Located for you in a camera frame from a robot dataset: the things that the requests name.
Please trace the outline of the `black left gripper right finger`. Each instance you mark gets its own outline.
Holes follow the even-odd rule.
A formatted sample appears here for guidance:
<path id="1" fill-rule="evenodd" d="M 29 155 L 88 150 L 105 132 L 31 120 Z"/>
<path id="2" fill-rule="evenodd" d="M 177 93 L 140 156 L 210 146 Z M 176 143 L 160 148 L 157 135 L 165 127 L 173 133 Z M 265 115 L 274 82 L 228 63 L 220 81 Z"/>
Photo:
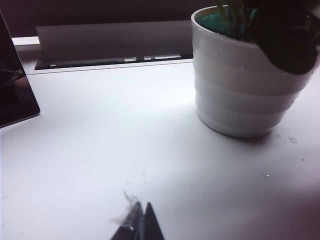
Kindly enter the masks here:
<path id="1" fill-rule="evenodd" d="M 163 233 L 158 223 L 152 204 L 147 203 L 143 217 L 143 237 L 144 240 L 164 240 Z"/>

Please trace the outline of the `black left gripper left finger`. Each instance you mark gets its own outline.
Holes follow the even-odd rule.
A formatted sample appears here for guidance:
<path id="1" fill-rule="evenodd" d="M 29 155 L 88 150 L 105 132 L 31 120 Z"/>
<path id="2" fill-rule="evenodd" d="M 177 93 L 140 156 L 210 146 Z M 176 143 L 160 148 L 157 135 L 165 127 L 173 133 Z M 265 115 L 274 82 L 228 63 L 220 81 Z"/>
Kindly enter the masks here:
<path id="1" fill-rule="evenodd" d="M 139 240 L 144 212 L 141 203 L 136 202 L 126 215 L 111 240 Z"/>

